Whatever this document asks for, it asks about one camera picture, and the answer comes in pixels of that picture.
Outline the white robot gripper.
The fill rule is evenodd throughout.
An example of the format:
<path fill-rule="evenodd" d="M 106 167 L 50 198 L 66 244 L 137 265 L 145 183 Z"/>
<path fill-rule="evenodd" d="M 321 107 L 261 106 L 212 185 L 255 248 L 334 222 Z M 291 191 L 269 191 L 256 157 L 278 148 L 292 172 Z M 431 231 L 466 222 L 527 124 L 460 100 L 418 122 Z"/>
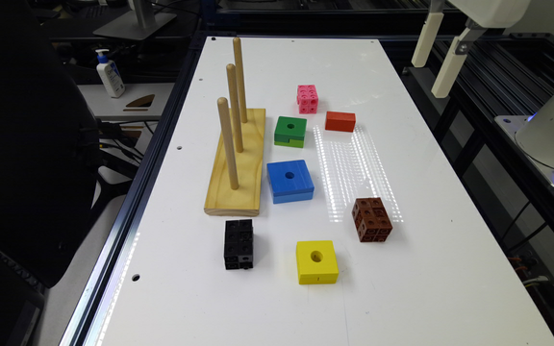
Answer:
<path fill-rule="evenodd" d="M 453 6 L 474 22 L 484 27 L 465 28 L 455 37 L 441 65 L 431 92 L 436 98 L 445 98 L 461 71 L 473 42 L 484 34 L 486 28 L 510 28 L 524 16 L 530 0 L 449 0 Z M 437 37 L 442 12 L 429 12 L 422 26 L 411 60 L 413 67 L 423 67 L 428 60 Z"/>

